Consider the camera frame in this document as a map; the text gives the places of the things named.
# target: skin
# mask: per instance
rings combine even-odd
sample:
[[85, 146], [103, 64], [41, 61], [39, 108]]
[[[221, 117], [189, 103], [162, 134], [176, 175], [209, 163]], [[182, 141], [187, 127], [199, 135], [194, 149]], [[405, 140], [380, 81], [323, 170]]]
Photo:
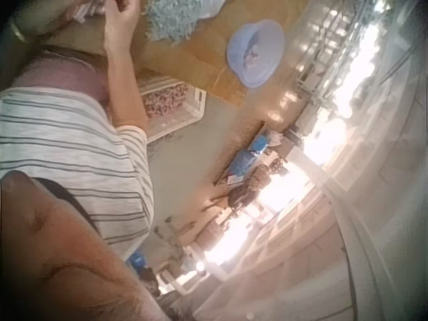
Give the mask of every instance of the skin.
[[[35, 40], [67, 21], [81, 2], [35, 0], [15, 15], [15, 23]], [[107, 0], [105, 48], [113, 124], [144, 130], [147, 117], [129, 54], [139, 17], [139, 0], [122, 1], [120, 9]], [[1, 34], [0, 46], [4, 88], [33, 44], [19, 42], [9, 28]], [[42, 320], [168, 320], [81, 215], [21, 172], [1, 179], [0, 222], [1, 291], [20, 310]], [[2, 312], [6, 304], [0, 303]]]
[[1, 179], [1, 201], [1, 284], [21, 307], [48, 320], [89, 320], [91, 309], [132, 302], [142, 320], [167, 320], [67, 202], [17, 171]]
[[115, 127], [134, 125], [147, 129], [148, 118], [134, 75], [130, 54], [132, 34], [140, 17], [140, 0], [128, 0], [119, 11], [115, 0], [106, 0], [104, 47], [108, 59], [111, 113]]

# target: woman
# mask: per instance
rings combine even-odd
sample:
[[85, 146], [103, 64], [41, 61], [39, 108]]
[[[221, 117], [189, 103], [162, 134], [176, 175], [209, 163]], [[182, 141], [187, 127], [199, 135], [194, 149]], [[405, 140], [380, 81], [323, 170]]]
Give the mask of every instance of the woman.
[[[2, 84], [30, 52], [31, 35], [73, 4], [33, 1], [9, 22]], [[152, 192], [129, 54], [140, 6], [121, 5], [106, 2], [112, 125], [96, 69], [64, 53], [44, 53], [1, 93], [2, 320], [170, 320], [122, 260], [148, 232]]]
[[154, 215], [148, 122], [130, 56], [140, 2], [105, 3], [106, 81], [92, 63], [100, 58], [52, 48], [16, 76], [34, 54], [36, 35], [57, 26], [57, 16], [67, 21], [79, 4], [31, 1], [1, 35], [1, 83], [11, 85], [0, 94], [0, 177], [18, 170], [59, 184], [126, 260], [148, 235]]

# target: wooden table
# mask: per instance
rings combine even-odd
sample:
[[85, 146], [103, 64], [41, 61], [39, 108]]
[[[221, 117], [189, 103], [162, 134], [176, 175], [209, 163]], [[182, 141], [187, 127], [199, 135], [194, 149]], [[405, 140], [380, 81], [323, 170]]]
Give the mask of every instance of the wooden table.
[[[242, 25], [262, 19], [276, 20], [287, 33], [306, 3], [307, 0], [228, 0], [217, 17], [200, 21], [191, 39], [176, 46], [169, 41], [147, 42], [146, 21], [142, 17], [132, 46], [136, 73], [148, 68], [240, 106], [247, 88], [227, 64], [229, 39]], [[104, 19], [97, 17], [83, 25], [71, 24], [48, 42], [104, 55], [103, 38]]]

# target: box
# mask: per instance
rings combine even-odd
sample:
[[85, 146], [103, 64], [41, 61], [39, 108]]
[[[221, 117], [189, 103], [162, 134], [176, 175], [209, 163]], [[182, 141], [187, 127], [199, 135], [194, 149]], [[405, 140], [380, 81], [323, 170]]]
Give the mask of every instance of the box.
[[[183, 84], [183, 82], [169, 77], [159, 77], [155, 81], [152, 80], [141, 84], [140, 93], [143, 96], [179, 84]], [[204, 90], [188, 86], [189, 91], [182, 107], [165, 116], [150, 119], [148, 130], [146, 131], [148, 142], [153, 142], [202, 119], [205, 112], [207, 93]]]

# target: white striped shirt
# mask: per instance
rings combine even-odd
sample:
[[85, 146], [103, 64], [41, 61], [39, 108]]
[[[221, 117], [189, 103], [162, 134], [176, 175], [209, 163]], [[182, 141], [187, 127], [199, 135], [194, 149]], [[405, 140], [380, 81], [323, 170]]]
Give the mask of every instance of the white striped shirt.
[[85, 94], [33, 87], [0, 94], [0, 177], [18, 170], [61, 184], [122, 259], [153, 221], [146, 145], [141, 129], [114, 128]]

